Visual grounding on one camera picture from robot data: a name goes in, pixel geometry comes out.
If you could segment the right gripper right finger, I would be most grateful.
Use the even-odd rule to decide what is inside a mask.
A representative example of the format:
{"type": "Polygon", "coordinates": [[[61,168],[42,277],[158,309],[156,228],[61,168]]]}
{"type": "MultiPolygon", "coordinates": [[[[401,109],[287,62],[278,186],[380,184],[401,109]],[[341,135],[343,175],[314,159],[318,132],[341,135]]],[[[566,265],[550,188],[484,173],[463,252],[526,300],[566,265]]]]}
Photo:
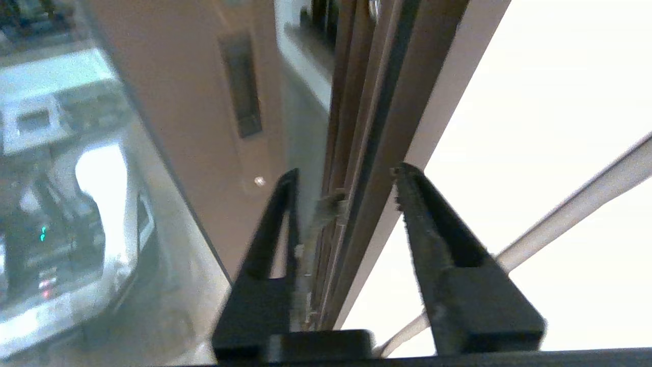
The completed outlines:
{"type": "Polygon", "coordinates": [[[424,172],[401,163],[394,185],[436,353],[537,351],[543,317],[424,172]]]}

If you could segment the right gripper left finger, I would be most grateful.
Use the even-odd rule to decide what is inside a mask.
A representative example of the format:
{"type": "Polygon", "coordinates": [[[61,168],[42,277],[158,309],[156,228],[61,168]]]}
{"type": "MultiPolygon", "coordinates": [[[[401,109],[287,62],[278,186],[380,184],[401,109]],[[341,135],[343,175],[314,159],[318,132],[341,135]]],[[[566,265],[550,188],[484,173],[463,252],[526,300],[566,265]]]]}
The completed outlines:
{"type": "Polygon", "coordinates": [[[265,360],[273,336],[287,334],[300,243],[296,189],[300,172],[277,181],[211,337],[218,360],[265,360]],[[283,223],[287,223],[285,274],[270,277],[283,223]]]}

